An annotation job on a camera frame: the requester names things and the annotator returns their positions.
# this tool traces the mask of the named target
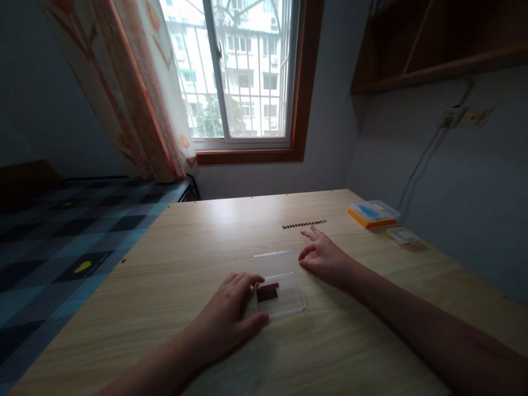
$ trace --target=wooden shelf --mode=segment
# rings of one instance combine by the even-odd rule
[[[525,0],[400,0],[367,23],[353,94],[528,63]]]

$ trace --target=yellow spot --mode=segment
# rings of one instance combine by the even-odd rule
[[[84,271],[85,269],[87,269],[88,267],[90,267],[92,265],[92,262],[91,261],[85,261],[84,263],[82,263],[79,267],[77,267],[77,269],[73,272],[73,273],[79,273],[81,271]]]

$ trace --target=blue label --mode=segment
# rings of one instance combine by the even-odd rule
[[[380,219],[380,214],[379,213],[374,212],[373,210],[367,208],[366,206],[358,205],[357,207],[359,209],[361,209],[364,214],[366,214],[369,217],[372,217],[374,220],[379,220]]]

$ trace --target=orange box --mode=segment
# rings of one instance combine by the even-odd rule
[[[359,201],[350,204],[348,214],[363,227],[373,228],[394,224],[400,212],[382,201]]]

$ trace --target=tree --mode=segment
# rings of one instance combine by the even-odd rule
[[[207,105],[196,115],[196,130],[199,136],[206,138],[220,138],[223,136],[222,116],[220,115],[220,105],[216,95],[207,95],[205,97]],[[225,106],[227,107],[227,118],[231,134],[243,132],[246,130],[242,116],[240,103],[231,96],[225,96]]]

